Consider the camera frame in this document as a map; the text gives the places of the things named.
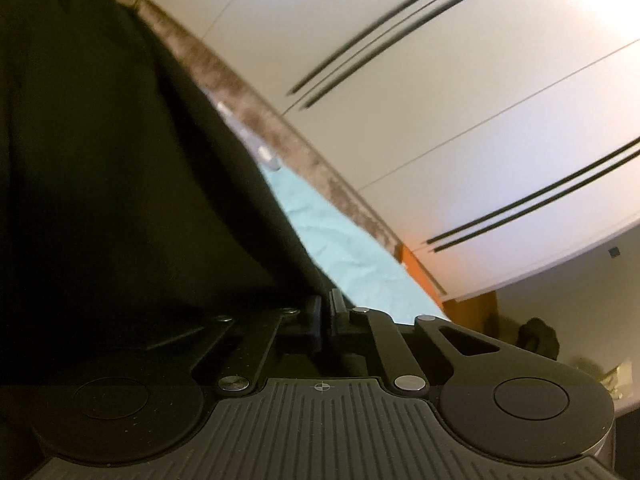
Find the black pants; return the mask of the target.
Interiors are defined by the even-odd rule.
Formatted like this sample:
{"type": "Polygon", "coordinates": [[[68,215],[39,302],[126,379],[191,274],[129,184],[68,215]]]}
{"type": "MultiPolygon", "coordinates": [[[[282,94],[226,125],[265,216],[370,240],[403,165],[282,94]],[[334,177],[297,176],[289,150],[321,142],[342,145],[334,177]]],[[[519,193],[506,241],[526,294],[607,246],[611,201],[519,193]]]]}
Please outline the black pants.
{"type": "Polygon", "coordinates": [[[1,0],[1,474],[130,463],[204,394],[178,349],[331,290],[243,143],[133,10],[1,0]]]}

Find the light blue mushroom bedsheet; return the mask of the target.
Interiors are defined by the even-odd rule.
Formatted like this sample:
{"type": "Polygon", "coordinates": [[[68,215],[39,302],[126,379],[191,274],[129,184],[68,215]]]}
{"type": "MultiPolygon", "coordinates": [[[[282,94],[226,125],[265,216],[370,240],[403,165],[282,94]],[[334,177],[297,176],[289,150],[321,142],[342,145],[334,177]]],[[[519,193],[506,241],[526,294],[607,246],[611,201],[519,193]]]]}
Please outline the light blue mushroom bedsheet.
{"type": "Polygon", "coordinates": [[[212,92],[205,95],[247,148],[312,261],[356,307],[411,325],[420,315],[442,318],[437,302],[377,240],[280,161],[212,92]]]}

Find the black bag on floor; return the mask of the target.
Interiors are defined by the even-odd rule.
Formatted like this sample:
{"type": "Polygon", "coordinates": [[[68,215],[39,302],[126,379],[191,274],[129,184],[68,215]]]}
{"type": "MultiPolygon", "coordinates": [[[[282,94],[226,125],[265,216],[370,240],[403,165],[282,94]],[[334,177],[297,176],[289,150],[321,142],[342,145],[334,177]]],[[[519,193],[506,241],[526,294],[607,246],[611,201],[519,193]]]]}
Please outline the black bag on floor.
{"type": "Polygon", "coordinates": [[[515,345],[553,361],[556,361],[560,354],[560,343],[556,331],[540,318],[530,318],[520,326],[515,345]]]}

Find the yellow stool with items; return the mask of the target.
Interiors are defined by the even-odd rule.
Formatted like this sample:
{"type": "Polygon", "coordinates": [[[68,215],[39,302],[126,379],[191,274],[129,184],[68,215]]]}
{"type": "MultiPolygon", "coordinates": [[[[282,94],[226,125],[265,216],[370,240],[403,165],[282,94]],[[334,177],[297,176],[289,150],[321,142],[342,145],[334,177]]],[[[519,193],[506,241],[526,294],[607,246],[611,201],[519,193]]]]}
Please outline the yellow stool with items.
{"type": "Polygon", "coordinates": [[[583,356],[574,359],[570,365],[600,382],[614,401],[626,400],[634,396],[634,369],[631,359],[623,360],[610,370],[605,370],[593,360],[583,356]]]}

